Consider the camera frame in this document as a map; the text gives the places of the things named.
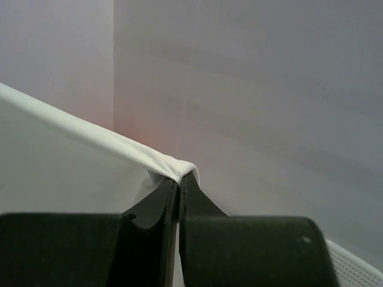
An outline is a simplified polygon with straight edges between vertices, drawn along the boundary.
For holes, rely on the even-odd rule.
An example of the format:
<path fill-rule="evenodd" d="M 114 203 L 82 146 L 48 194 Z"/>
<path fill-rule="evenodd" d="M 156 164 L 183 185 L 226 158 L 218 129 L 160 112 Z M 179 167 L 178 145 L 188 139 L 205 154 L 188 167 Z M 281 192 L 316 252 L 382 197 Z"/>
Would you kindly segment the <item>white plastic basket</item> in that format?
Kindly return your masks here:
<path fill-rule="evenodd" d="M 326 239 L 335 272 L 342 287 L 382 287 L 382 272 L 346 249 Z"/>

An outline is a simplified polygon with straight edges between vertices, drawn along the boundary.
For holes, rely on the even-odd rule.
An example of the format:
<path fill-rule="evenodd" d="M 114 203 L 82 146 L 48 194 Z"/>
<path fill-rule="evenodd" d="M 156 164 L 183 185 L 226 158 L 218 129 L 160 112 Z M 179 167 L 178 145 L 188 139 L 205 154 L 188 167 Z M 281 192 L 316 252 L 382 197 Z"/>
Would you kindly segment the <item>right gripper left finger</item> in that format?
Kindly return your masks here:
<path fill-rule="evenodd" d="M 171 286 L 178 186 L 123 213 L 1 216 L 2 286 Z"/>

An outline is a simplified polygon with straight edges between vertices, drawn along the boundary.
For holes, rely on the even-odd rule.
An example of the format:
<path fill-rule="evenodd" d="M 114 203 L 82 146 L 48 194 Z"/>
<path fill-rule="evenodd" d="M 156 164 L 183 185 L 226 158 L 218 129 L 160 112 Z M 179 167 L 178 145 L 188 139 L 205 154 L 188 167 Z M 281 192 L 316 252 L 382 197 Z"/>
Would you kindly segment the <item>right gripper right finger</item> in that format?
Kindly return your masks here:
<path fill-rule="evenodd" d="M 338 286 L 323 234 L 302 216 L 229 216 L 194 174 L 180 187 L 186 286 Z"/>

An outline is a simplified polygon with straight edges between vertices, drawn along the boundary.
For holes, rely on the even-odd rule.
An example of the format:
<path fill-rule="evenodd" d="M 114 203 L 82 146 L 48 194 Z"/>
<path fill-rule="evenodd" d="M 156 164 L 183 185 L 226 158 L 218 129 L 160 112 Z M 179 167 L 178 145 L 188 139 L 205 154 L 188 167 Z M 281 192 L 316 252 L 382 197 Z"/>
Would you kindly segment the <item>white t shirt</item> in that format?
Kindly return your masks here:
<path fill-rule="evenodd" d="M 124 212 L 188 161 L 1 85 L 1 212 Z"/>

